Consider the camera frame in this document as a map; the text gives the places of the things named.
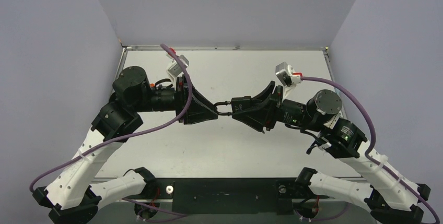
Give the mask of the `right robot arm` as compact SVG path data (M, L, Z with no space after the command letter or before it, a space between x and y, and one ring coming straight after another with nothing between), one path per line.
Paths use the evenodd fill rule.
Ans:
M341 117L342 102L333 91L323 89L308 102L284 98L284 88L270 82L260 94L231 99L232 118L259 131L281 122L302 133L316 132L311 148L319 148L359 173L365 181L351 182L303 168L294 182L301 196L328 196L351 203L380 223L421 223L420 203L430 189L403 178L388 158L370 149L365 134Z

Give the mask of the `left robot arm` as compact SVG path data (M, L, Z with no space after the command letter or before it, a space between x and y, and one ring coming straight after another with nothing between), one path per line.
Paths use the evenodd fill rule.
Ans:
M50 209L54 223L88 223L100 209L115 201L156 194L156 178L143 167L104 183L92 183L112 154L143 124L142 112L175 111L183 124L218 117L215 106L190 88L183 76L174 88L153 87L143 68L131 66L121 71L112 86L109 102L93 120L73 162L51 184L33 191L38 204Z

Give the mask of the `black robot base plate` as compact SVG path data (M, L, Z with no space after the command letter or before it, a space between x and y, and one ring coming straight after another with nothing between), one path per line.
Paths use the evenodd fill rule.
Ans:
M292 214L298 202L317 197L295 178L157 178L130 199L172 201L172 211L203 214Z

